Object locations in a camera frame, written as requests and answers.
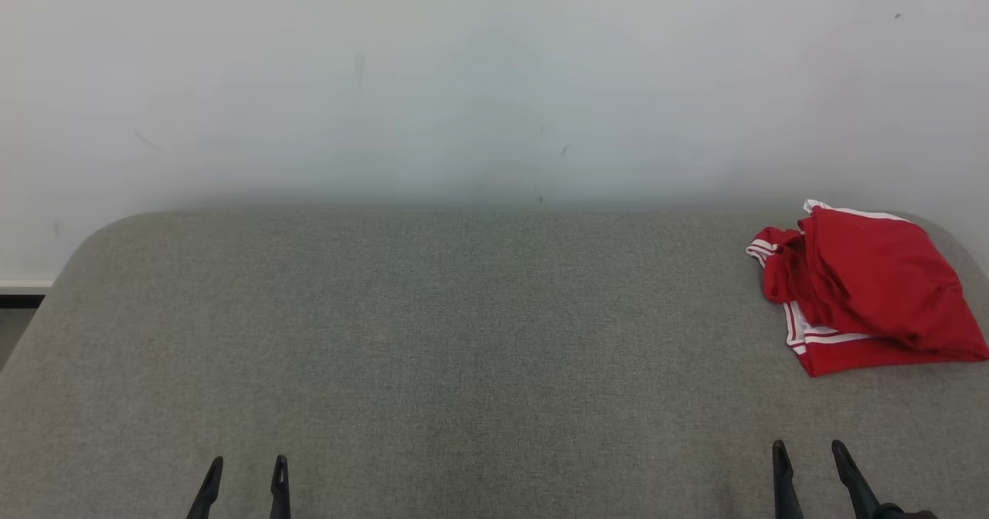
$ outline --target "white baseboard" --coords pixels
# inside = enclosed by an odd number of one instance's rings
[[[0,295],[47,295],[53,280],[0,280]]]

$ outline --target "red cloth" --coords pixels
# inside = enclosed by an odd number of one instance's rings
[[[814,200],[802,231],[767,227],[746,252],[766,298],[787,311],[787,343],[809,375],[984,361],[989,348],[961,283],[923,228]]]

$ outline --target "black baseboard strip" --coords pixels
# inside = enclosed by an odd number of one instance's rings
[[[0,308],[38,308],[45,295],[0,295]]]

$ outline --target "folded red garment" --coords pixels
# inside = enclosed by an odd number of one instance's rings
[[[767,227],[746,249],[784,305],[809,375],[877,365],[984,361],[961,282],[923,228],[884,213],[804,206],[801,231]]]

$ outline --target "floor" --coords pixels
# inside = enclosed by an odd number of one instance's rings
[[[0,368],[7,363],[7,357],[28,329],[35,312],[35,308],[0,308]]]

